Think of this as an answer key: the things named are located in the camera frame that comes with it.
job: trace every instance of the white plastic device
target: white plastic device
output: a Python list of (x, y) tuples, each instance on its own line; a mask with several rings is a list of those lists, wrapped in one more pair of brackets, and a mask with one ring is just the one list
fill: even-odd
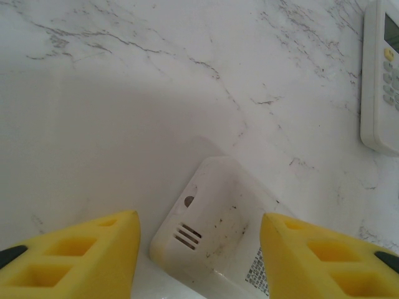
[(399, 12), (389, 0), (371, 2), (363, 33), (360, 136), (365, 145), (399, 156)]
[(208, 299), (265, 299), (259, 243), (265, 212), (292, 216), (237, 161), (208, 158), (154, 236), (150, 257)]

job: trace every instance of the barcode label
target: barcode label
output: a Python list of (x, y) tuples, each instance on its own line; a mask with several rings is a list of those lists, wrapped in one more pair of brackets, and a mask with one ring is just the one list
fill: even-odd
[(254, 262), (249, 269), (247, 276), (245, 278), (246, 282), (249, 282), (255, 288), (265, 293), (267, 298), (269, 298), (269, 285), (266, 281), (266, 273), (264, 271), (264, 263), (262, 256), (262, 249), (259, 248), (255, 256)]

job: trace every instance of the round hole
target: round hole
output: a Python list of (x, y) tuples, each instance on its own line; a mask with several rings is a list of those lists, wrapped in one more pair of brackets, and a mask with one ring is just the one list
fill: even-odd
[(193, 200), (194, 200), (194, 196), (187, 196), (187, 197), (185, 198), (185, 206), (186, 206), (186, 207), (189, 207), (190, 204), (193, 202)]

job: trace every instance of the white marble countertop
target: white marble countertop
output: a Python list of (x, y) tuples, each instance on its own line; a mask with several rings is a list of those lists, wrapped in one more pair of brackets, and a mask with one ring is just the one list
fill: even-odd
[(200, 298), (146, 254), (227, 154), (301, 219), (399, 252), (398, 160), (359, 137), (366, 5), (1, 0), (0, 245), (137, 209), (134, 298)]

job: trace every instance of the yellow button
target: yellow button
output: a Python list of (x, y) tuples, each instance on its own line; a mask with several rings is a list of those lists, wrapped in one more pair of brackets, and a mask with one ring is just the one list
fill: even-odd
[(389, 61), (392, 61), (393, 60), (393, 51), (390, 48), (385, 48), (384, 49), (384, 56)]

